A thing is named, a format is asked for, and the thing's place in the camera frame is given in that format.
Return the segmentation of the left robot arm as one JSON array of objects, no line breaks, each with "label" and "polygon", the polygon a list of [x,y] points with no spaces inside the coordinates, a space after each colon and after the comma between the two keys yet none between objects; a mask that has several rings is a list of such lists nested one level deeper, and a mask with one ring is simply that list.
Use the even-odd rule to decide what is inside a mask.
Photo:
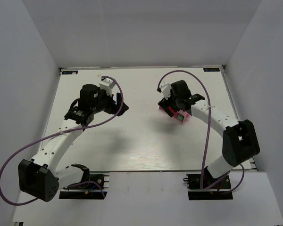
[{"label": "left robot arm", "polygon": [[82,86],[79,98],[70,105],[57,134],[30,160],[19,163],[19,188],[22,192],[49,202],[60,188],[89,183],[88,167],[73,163],[58,170],[57,166],[73,142],[91,125],[95,114],[105,112],[120,116],[129,109],[120,92],[116,100],[113,99],[115,85],[115,81],[104,78],[98,86]]}]

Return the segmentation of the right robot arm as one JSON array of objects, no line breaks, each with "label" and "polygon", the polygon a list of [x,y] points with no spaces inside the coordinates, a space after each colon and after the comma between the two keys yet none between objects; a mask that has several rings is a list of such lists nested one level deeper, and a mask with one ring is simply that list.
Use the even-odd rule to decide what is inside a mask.
[{"label": "right robot arm", "polygon": [[170,117],[179,111],[188,113],[206,123],[223,139],[222,154],[202,172],[203,189],[212,188],[226,173],[259,154],[259,143],[251,121],[239,121],[215,109],[202,95],[193,95],[183,80],[172,84],[162,82],[158,91],[164,96],[158,105]]}]

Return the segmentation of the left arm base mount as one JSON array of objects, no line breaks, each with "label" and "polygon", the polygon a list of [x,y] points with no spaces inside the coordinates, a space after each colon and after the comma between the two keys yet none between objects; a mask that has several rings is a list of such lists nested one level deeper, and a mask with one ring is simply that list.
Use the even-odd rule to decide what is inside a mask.
[{"label": "left arm base mount", "polygon": [[60,200],[104,200],[109,187],[109,173],[90,173],[88,183],[60,190]]}]

